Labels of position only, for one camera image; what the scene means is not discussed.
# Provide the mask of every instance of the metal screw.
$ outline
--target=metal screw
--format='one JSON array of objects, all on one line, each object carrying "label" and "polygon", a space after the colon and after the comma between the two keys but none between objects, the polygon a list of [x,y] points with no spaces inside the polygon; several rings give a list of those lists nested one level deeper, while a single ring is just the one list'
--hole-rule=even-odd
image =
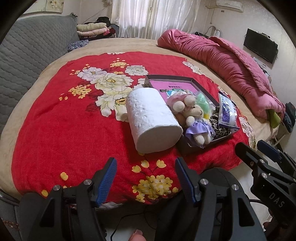
[{"label": "metal screw", "polygon": [[235,191],[239,190],[239,185],[233,184],[231,188]]},{"label": "metal screw", "polygon": [[60,185],[55,185],[55,186],[53,187],[53,190],[54,190],[54,191],[58,191],[60,188],[61,188]]},{"label": "metal screw", "polygon": [[203,178],[203,179],[200,180],[200,183],[203,184],[203,185],[207,185],[209,183],[209,181],[207,179]]},{"label": "metal screw", "polygon": [[91,183],[92,183],[92,181],[90,179],[86,179],[83,182],[84,185],[90,185]]}]

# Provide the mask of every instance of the wall picture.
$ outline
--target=wall picture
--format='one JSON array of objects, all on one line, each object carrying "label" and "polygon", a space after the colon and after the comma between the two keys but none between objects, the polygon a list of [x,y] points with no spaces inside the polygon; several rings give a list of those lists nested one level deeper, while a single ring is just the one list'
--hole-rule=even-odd
[{"label": "wall picture", "polygon": [[46,1],[46,12],[63,12],[64,0],[47,0]]},{"label": "wall picture", "polygon": [[25,11],[24,13],[32,13],[32,12],[44,12],[46,6],[46,0],[37,0],[32,4],[32,6]]}]

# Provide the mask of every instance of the beige bedsheet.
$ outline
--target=beige bedsheet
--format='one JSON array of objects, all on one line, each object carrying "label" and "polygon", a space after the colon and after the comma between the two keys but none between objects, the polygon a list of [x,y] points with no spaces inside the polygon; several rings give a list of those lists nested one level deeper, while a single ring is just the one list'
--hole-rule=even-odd
[{"label": "beige bedsheet", "polygon": [[68,61],[79,59],[88,55],[99,55],[103,53],[113,52],[129,52],[129,51],[142,51],[147,53],[157,53],[164,55],[174,55],[187,58],[189,62],[196,65],[201,71],[219,86],[221,86],[237,104],[242,114],[248,118],[248,121],[256,134],[256,140],[269,140],[277,132],[277,129],[271,129],[269,122],[254,117],[250,109],[247,107],[243,99],[238,96],[221,78],[212,72],[205,65],[174,51],[162,49],[157,47],[157,41],[150,39],[102,39],[91,41],[87,46],[74,50],[55,62],[51,63],[39,76],[38,80],[32,88],[23,96],[20,102],[16,105],[11,113],[8,122],[2,132],[0,139],[0,188],[6,193],[19,198],[20,194],[16,190],[12,175],[11,175],[11,162],[12,155],[17,140],[18,133],[30,110],[33,102],[42,93],[50,79],[57,73],[57,71],[65,65]]}]

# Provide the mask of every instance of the gray quilted sofa cover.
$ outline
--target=gray quilted sofa cover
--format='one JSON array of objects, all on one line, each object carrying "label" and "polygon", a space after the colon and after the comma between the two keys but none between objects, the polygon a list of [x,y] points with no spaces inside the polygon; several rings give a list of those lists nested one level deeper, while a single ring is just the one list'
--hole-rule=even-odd
[{"label": "gray quilted sofa cover", "polygon": [[13,108],[41,72],[79,40],[76,25],[72,14],[14,23],[0,45],[0,135]]}]

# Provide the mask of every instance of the finger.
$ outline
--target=finger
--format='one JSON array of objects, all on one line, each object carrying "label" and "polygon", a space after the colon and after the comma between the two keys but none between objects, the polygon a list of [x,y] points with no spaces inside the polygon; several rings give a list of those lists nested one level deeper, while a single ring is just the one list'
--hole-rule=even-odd
[{"label": "finger", "polygon": [[270,224],[270,222],[263,223],[263,227],[264,227],[265,230],[267,229],[267,227],[268,227],[269,224]]},{"label": "finger", "polygon": [[146,241],[146,239],[142,235],[135,234],[129,241]]},{"label": "finger", "polygon": [[141,230],[136,230],[128,241],[146,241]]}]

